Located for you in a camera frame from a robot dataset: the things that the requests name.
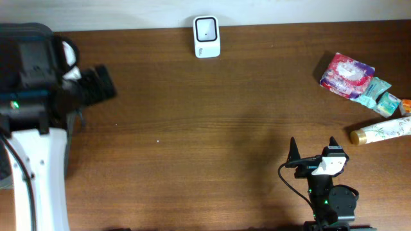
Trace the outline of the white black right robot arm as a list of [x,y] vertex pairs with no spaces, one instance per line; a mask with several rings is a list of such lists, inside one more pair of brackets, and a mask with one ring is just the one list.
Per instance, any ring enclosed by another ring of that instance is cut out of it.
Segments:
[[[290,139],[288,158],[277,170],[279,178],[294,193],[304,199],[313,212],[313,221],[304,222],[304,231],[361,231],[370,226],[351,226],[359,192],[348,185],[335,185],[333,179],[344,172],[349,156],[334,137],[320,155],[302,158],[295,139]],[[308,196],[292,187],[282,176],[282,168],[295,170],[294,177],[308,181]]]

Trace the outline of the teal wet wipes pack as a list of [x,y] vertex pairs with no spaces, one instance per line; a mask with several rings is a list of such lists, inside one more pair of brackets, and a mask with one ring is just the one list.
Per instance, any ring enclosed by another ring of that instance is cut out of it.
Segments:
[[390,83],[381,80],[378,77],[374,77],[364,93],[355,99],[351,99],[351,101],[359,103],[367,108],[374,109],[377,105],[376,100],[378,97],[391,88],[391,86],[392,85]]

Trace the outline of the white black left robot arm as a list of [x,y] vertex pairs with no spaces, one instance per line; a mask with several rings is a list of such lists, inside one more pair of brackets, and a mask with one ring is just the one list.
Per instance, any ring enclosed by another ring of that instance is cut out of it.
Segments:
[[116,97],[104,65],[80,70],[75,43],[40,23],[1,25],[1,188],[18,230],[68,230],[65,177],[74,122]]

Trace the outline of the white Pantene tube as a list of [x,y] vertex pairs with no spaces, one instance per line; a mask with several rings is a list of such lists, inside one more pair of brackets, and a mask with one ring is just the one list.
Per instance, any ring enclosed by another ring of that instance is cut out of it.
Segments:
[[349,136],[355,145],[370,144],[410,135],[410,116],[376,123],[352,131]]

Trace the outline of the orange tissue pack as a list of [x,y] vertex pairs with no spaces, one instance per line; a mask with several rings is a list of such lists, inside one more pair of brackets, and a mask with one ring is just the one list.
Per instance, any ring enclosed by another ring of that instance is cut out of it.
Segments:
[[411,116],[411,100],[402,99],[399,104],[399,110],[402,116]]

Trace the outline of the green tissue pack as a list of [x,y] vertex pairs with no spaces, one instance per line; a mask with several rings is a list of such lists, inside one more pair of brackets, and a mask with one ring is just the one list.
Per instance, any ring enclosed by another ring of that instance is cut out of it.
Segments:
[[378,101],[374,111],[379,113],[379,115],[388,118],[396,111],[400,102],[401,100],[399,98],[389,92],[385,92]]

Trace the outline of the red purple pad package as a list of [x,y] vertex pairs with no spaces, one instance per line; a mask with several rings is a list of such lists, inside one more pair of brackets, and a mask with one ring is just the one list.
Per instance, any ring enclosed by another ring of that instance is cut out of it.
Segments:
[[320,86],[347,99],[361,96],[371,80],[375,68],[336,53],[320,79]]

